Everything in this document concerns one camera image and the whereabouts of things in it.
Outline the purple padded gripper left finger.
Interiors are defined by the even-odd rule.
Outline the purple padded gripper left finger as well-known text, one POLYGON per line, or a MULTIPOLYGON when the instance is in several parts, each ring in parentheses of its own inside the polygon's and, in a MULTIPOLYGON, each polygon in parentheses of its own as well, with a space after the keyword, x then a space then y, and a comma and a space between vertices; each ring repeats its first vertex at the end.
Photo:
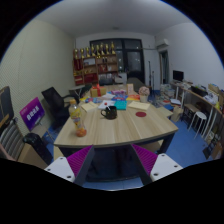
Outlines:
POLYGON ((45 171, 82 186, 94 155, 94 146, 90 145, 68 157, 58 157, 45 171))

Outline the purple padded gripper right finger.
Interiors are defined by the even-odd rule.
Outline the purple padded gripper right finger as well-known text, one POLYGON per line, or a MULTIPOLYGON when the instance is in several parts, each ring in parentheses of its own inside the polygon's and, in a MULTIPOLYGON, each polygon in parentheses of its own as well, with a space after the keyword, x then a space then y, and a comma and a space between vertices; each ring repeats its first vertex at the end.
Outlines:
POLYGON ((134 144, 131 145, 130 152, 144 185, 182 169, 182 166, 165 153, 157 155, 134 144))

